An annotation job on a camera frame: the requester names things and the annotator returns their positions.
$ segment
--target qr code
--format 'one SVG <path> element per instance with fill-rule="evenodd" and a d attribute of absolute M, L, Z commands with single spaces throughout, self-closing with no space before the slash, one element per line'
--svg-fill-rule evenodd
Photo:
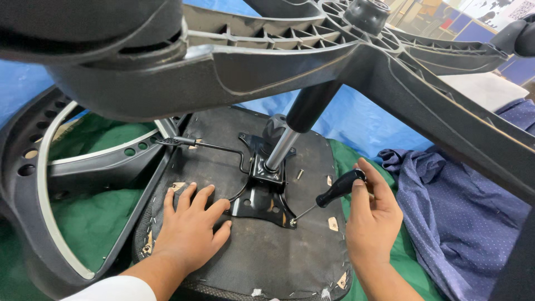
<path fill-rule="evenodd" d="M 513 12 L 509 14 L 509 18 L 514 20 L 521 19 L 525 15 L 527 15 L 534 7 L 535 3 L 524 1 L 519 7 L 516 8 L 516 10 L 513 10 Z"/>

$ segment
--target screwdriver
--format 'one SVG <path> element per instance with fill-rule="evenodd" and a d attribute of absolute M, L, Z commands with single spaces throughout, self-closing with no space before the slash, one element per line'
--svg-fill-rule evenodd
<path fill-rule="evenodd" d="M 297 220 L 300 219 L 303 215 L 309 213 L 312 209 L 316 207 L 325 208 L 329 205 L 334 199 L 339 198 L 343 195 L 349 194 L 353 188 L 353 182 L 356 179 L 361 179 L 366 181 L 366 175 L 364 172 L 358 168 L 350 170 L 339 177 L 334 181 L 333 185 L 327 192 L 322 193 L 316 197 L 316 204 L 308 208 L 305 212 L 301 213 L 298 217 L 290 220 L 290 225 L 294 226 L 297 223 Z"/>

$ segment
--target screwdriver handle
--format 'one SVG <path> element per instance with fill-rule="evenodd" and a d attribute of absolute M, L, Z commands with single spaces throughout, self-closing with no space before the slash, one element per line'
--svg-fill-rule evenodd
<path fill-rule="evenodd" d="M 340 176 L 327 192 L 322 193 L 316 197 L 316 203 L 319 207 L 325 208 L 329 205 L 334 199 L 339 198 L 343 195 L 351 193 L 353 188 L 353 182 L 356 179 L 361 179 L 366 181 L 366 175 L 364 172 L 358 168 L 355 168 L 351 171 L 346 172 Z"/>

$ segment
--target white sleeve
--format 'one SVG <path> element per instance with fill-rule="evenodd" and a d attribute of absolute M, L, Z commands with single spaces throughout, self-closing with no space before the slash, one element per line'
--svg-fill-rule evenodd
<path fill-rule="evenodd" d="M 62 301 L 156 301 L 150 286 L 133 276 L 110 277 Z"/>

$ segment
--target screw hole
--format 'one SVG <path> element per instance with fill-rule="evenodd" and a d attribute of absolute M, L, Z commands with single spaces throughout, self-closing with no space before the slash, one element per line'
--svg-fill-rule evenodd
<path fill-rule="evenodd" d="M 37 154 L 38 154 L 37 149 L 30 148 L 29 150 L 24 152 L 24 156 L 23 157 L 26 158 L 26 159 L 31 159 L 31 158 L 35 157 Z"/>
<path fill-rule="evenodd" d="M 46 121 L 39 121 L 36 125 L 38 129 L 44 130 L 50 125 L 50 123 Z"/>
<path fill-rule="evenodd" d="M 67 106 L 67 104 L 63 101 L 56 101 L 56 108 L 63 109 Z"/>
<path fill-rule="evenodd" d="M 129 156 L 129 157 L 135 155 L 135 149 L 133 149 L 133 148 L 127 148 L 127 149 L 125 149 L 125 155 L 127 155 L 127 156 Z"/>
<path fill-rule="evenodd" d="M 41 141 L 41 139 L 43 139 L 43 135 L 41 134 L 35 134 L 30 136 L 30 141 L 33 143 L 39 142 Z"/>
<path fill-rule="evenodd" d="M 69 195 L 69 191 L 60 191 L 56 194 L 54 194 L 54 199 L 56 200 L 62 200 L 66 198 Z"/>
<path fill-rule="evenodd" d="M 55 111 L 52 111 L 52 110 L 48 110 L 44 113 L 45 116 L 47 116 L 48 118 L 54 118 L 56 117 L 58 114 L 55 112 Z"/>
<path fill-rule="evenodd" d="M 23 165 L 21 168 L 19 168 L 18 174 L 19 176 L 29 176 L 35 172 L 35 166 L 31 164 Z"/>

